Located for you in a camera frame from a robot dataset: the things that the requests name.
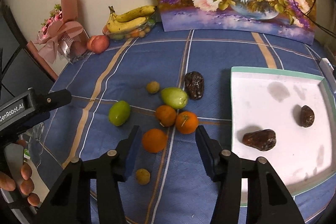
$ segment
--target table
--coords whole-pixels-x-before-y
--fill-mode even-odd
[[[319,59],[323,48],[290,39],[234,30],[187,30],[164,32],[162,25],[144,38],[111,42],[103,54],[91,53],[68,65],[52,91],[68,89],[71,104],[51,112],[39,142],[31,145],[31,158],[50,188],[73,156],[83,160],[99,157],[127,138],[133,125],[146,132],[161,128],[154,117],[162,105],[159,94],[149,95],[145,86],[158,81],[161,87],[183,86],[184,74],[204,76],[204,97],[189,101],[186,110],[196,113],[211,138],[223,148],[231,145],[230,68],[268,67],[322,75]],[[121,127],[107,118],[119,100],[131,105],[131,116]],[[165,128],[169,139],[157,154],[140,149],[135,172],[145,168],[151,181],[140,186],[134,174],[120,183],[128,223],[210,223],[218,185],[206,176],[194,134],[182,135]],[[332,198],[336,176],[295,197],[305,221],[313,223]],[[95,181],[91,181],[92,222],[98,223]],[[239,223],[245,223],[241,207]]]

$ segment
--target screw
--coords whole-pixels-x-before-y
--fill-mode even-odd
[[[264,157],[259,157],[258,162],[260,162],[261,164],[265,164],[267,160]]]
[[[109,150],[107,151],[107,156],[114,157],[117,154],[116,150]]]
[[[224,149],[222,150],[222,155],[228,157],[231,155],[231,151]]]
[[[76,162],[79,162],[79,158],[78,158],[78,157],[73,157],[70,161],[71,161],[73,164],[75,164]]]

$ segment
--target bunch of bananas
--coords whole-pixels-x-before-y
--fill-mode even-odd
[[[109,6],[109,8],[110,17],[106,23],[106,28],[111,33],[121,33],[136,28],[143,24],[156,9],[153,5],[147,5],[133,9],[122,15],[116,15],[113,7]]]

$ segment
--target white box with green rim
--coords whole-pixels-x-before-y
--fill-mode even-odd
[[[232,151],[240,158],[263,156],[292,196],[324,182],[336,170],[335,100],[324,77],[289,70],[231,69]],[[315,113],[311,127],[299,125],[301,107]],[[272,129],[277,143],[259,151],[242,143],[245,133]],[[247,179],[241,203],[247,201]]]

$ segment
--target dark dried date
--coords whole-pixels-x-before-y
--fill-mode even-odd
[[[199,100],[203,97],[204,78],[197,72],[192,71],[184,77],[185,90],[192,100]]]
[[[300,114],[300,125],[310,127],[315,120],[315,114],[309,106],[303,106]]]
[[[268,151],[276,144],[275,132],[271,129],[259,130],[251,133],[246,133],[243,136],[243,144],[256,148],[260,151]]]

